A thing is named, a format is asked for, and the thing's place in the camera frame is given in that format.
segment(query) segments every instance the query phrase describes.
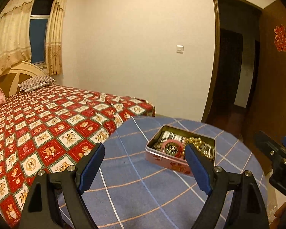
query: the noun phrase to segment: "checkered tablecloth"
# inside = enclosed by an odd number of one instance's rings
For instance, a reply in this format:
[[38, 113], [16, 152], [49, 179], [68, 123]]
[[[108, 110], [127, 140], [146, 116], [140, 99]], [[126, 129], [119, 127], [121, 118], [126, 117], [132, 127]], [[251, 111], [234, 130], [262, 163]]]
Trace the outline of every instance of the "checkered tablecloth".
[[[145, 146], [163, 124], [195, 131], [216, 141], [216, 165], [228, 172], [250, 170], [267, 203], [266, 180], [256, 158], [237, 138], [208, 124], [165, 117], [130, 118], [104, 143], [105, 159], [83, 200], [99, 228], [190, 229], [206, 194], [195, 179], [145, 160]], [[233, 192], [216, 228], [223, 228]], [[63, 219], [72, 226], [63, 196]]]

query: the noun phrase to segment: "screw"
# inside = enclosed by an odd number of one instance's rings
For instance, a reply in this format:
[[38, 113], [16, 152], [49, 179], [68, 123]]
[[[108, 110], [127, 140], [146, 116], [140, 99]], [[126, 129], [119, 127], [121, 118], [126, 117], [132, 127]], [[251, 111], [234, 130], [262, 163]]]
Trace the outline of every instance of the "screw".
[[40, 171], [38, 171], [38, 175], [39, 176], [43, 176], [45, 174], [45, 171], [43, 169], [41, 169]]
[[72, 172], [72, 171], [75, 170], [75, 166], [74, 165], [70, 165], [70, 166], [68, 166], [67, 170]]
[[252, 172], [249, 171], [249, 170], [245, 170], [244, 173], [245, 173], [245, 175], [248, 176], [248, 177], [251, 177], [251, 176], [252, 176]]
[[214, 167], [214, 170], [215, 170], [216, 172], [222, 172], [222, 168], [221, 168], [220, 166], [215, 166], [215, 167]]

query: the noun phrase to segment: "bedspread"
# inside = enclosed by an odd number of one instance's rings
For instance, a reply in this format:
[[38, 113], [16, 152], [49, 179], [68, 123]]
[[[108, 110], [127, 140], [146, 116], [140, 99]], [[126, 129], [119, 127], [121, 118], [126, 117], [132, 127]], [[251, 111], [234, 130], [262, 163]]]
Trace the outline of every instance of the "bedspread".
[[0, 213], [14, 226], [40, 169], [63, 171], [131, 116], [154, 113], [145, 100], [59, 85], [9, 97], [0, 107]]

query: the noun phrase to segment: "headboard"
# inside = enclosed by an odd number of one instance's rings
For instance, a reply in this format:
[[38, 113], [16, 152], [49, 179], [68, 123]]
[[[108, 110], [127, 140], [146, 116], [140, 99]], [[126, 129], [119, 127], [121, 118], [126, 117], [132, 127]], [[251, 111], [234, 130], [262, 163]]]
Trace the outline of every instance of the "headboard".
[[0, 75], [0, 88], [6, 97], [15, 95], [20, 92], [18, 84], [36, 76], [47, 76], [47, 74], [31, 63], [20, 62]]

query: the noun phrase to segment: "tin box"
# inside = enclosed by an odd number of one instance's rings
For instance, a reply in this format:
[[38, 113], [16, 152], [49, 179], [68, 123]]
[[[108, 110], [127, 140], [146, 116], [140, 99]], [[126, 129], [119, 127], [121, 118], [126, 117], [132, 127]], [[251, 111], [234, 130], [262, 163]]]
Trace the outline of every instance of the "tin box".
[[198, 138], [198, 137], [200, 137], [202, 141], [204, 141], [206, 144], [209, 144], [210, 146], [212, 146], [214, 148], [215, 148], [215, 140], [212, 138], [209, 138], [207, 136], [204, 136], [204, 135], [200, 135], [197, 133], [182, 130], [182, 129], [177, 128], [177, 127], [163, 125], [159, 129], [159, 131], [152, 137], [152, 139], [147, 143], [146, 148], [145, 148], [146, 149], [146, 152], [145, 152], [146, 160], [148, 160], [151, 163], [160, 165], [162, 167], [165, 167], [165, 168], [168, 168], [171, 170], [175, 170], [175, 171], [184, 173], [186, 175], [193, 176], [191, 169], [188, 166], [188, 163], [186, 162], [185, 159], [174, 157], [174, 156], [166, 154], [162, 151], [157, 151], [157, 150], [153, 149], [153, 146], [157, 143], [158, 139], [160, 138], [162, 133], [165, 131], [169, 131], [169, 132], [172, 132], [176, 135], [180, 135], [180, 136], [186, 137], [186, 138], [190, 138], [190, 137]]

